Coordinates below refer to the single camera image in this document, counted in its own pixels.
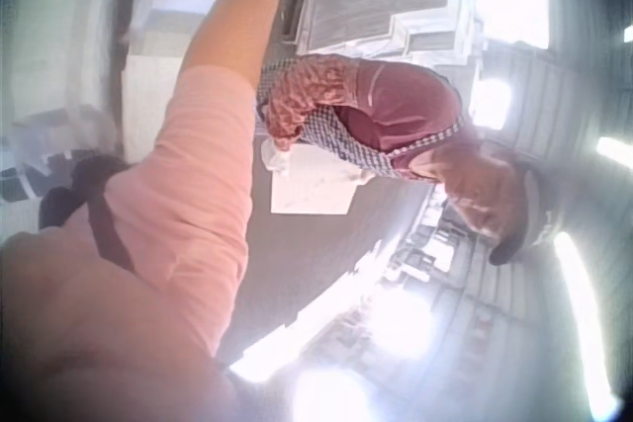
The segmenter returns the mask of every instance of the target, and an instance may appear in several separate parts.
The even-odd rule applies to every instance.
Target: red shirt
[[[451,127],[462,113],[459,95],[446,82],[408,63],[309,55],[282,73],[270,92],[266,125],[281,150],[301,135],[318,105],[334,106],[349,133],[376,150],[390,152]],[[409,164],[447,143],[480,147],[470,122],[450,138],[392,161],[405,178]],[[427,154],[432,161],[432,154]]]

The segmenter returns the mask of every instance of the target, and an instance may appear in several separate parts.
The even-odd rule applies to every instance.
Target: gingham apron
[[[287,58],[266,65],[262,69],[261,81],[257,89],[257,114],[259,120],[263,122],[263,107],[268,103],[268,94],[275,81],[275,77],[280,72],[289,69],[296,58]],[[432,70],[428,70],[438,76],[443,81],[446,79]],[[316,145],[322,149],[337,155],[341,160],[353,163],[362,170],[369,170],[378,176],[401,178],[402,175],[393,167],[392,160],[404,153],[414,150],[429,148],[431,145],[439,144],[455,134],[464,125],[464,115],[460,115],[457,121],[442,132],[429,135],[415,141],[405,147],[397,148],[391,152],[382,152],[363,145],[356,140],[340,121],[332,106],[318,106],[304,124],[304,130],[300,139],[304,142]]]

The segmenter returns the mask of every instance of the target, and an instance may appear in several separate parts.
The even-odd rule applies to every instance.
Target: black cap
[[[558,192],[552,181],[532,163],[521,161],[515,162],[514,166],[524,173],[527,217],[516,233],[493,249],[489,262],[494,266],[507,264],[526,249],[547,242],[560,227],[562,214]]]

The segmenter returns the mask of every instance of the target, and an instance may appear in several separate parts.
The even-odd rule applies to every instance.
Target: person
[[[153,151],[88,162],[45,202],[53,227],[2,247],[2,387],[28,416],[243,420],[213,357],[246,268],[252,105],[278,3],[217,0]]]
[[[268,155],[286,173],[302,140],[373,175],[443,183],[468,226],[497,243],[492,264],[542,242],[560,220],[540,168],[485,153],[459,93],[428,68],[337,54],[287,59],[264,68],[257,109],[278,152]]]

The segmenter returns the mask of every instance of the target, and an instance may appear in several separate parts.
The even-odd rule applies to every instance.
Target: pink sleeve
[[[106,192],[136,272],[174,301],[212,353],[247,262],[254,100],[231,71],[186,71],[153,152]]]

